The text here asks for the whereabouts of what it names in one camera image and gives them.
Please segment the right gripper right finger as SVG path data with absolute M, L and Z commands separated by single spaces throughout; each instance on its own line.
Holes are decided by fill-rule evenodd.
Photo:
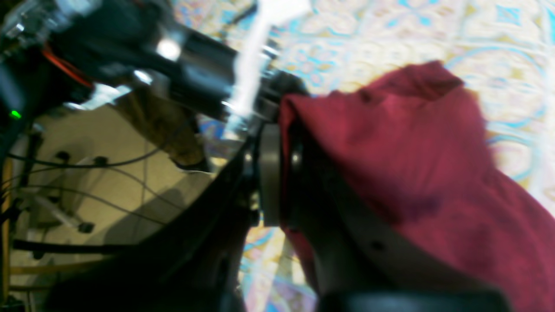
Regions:
M 289 130 L 287 224 L 308 241 L 317 312 L 510 312 L 494 286 L 444 264 L 384 222 L 302 126 Z

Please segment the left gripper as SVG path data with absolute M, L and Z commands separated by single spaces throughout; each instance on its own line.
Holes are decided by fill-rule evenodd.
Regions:
M 151 71 L 154 94 L 224 120 L 235 84 L 237 51 L 186 26 L 155 26 L 151 45 L 163 69 Z

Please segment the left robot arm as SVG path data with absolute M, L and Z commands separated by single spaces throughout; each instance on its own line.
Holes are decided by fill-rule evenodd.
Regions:
M 89 111 L 148 94 L 222 121 L 233 134 L 274 123 L 271 43 L 250 57 L 240 100 L 233 50 L 178 22 L 164 0 L 23 0 L 1 24 L 1 147 L 52 107 Z

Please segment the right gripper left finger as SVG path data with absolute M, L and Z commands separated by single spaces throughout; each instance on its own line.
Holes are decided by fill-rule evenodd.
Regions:
M 265 124 L 163 229 L 54 286 L 46 312 L 243 312 L 234 292 L 245 239 L 280 223 L 281 139 Z

